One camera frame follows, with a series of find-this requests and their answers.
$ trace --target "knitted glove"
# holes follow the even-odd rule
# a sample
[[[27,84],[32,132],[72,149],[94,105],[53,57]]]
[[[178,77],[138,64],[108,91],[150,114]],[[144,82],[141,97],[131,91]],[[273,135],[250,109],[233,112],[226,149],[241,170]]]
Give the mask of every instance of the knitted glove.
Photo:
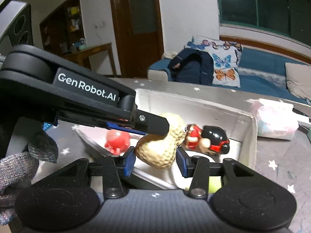
[[[44,131],[33,136],[28,151],[0,160],[0,225],[8,224],[14,217],[14,202],[23,188],[31,186],[39,160],[56,163],[58,147]]]

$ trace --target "navy jacket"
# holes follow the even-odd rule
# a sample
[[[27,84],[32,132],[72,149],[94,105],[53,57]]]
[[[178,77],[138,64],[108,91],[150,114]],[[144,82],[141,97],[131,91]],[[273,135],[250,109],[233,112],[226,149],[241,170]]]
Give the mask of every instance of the navy jacket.
[[[174,81],[210,85],[214,61],[208,52],[184,49],[171,60],[168,68]]]

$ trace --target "blue sofa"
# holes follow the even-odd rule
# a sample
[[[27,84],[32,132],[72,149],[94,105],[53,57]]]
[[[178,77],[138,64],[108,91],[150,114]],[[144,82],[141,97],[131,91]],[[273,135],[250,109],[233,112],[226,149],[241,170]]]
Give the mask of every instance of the blue sofa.
[[[164,71],[167,73],[167,81],[173,81],[171,72],[167,68],[170,61],[170,59],[159,60],[152,64],[148,70]],[[270,95],[306,104],[306,100],[295,97],[287,90],[285,62],[305,64],[282,55],[257,49],[244,48],[239,64],[241,87],[211,86]]]

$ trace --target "yellow toy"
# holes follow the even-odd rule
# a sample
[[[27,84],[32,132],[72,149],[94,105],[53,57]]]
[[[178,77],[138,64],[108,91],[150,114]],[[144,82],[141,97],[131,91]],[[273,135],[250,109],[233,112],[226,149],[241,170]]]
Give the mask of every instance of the yellow toy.
[[[169,122],[169,132],[165,136],[147,134],[135,147],[136,156],[149,166],[168,169],[176,157],[176,149],[185,139],[187,128],[179,115],[164,113]]]

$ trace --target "door frame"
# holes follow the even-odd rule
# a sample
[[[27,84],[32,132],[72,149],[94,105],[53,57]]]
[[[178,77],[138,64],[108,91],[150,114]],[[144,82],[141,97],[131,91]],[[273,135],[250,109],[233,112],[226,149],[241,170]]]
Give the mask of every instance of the door frame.
[[[119,22],[117,17],[117,9],[116,9],[116,0],[110,0],[111,3],[111,12],[112,12],[112,21],[114,25],[114,35],[116,38],[117,44],[117,53],[119,57],[120,69],[121,69],[121,77],[126,77],[126,61],[124,55],[122,53],[122,38],[119,31]],[[161,11],[160,11],[160,0],[155,0],[155,10],[156,10],[156,27],[157,27],[157,35],[158,35],[158,46],[159,46],[159,59],[161,59],[162,54],[164,52],[163,45],[163,33],[162,33],[162,21],[161,21]]]

